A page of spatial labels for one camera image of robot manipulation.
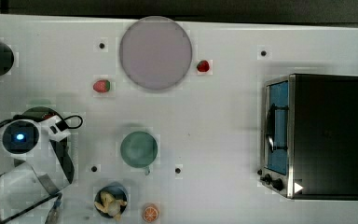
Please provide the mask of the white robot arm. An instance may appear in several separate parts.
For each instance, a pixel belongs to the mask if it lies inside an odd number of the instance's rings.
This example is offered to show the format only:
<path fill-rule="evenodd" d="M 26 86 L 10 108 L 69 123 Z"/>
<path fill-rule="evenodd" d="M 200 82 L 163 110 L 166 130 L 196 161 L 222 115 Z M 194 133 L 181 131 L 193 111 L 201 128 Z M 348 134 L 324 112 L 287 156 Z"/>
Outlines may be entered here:
<path fill-rule="evenodd" d="M 1 148 L 14 168 L 0 175 L 0 223 L 59 195 L 72 184 L 75 168 L 62 140 L 69 126 L 58 116 L 18 119 L 3 127 Z"/>

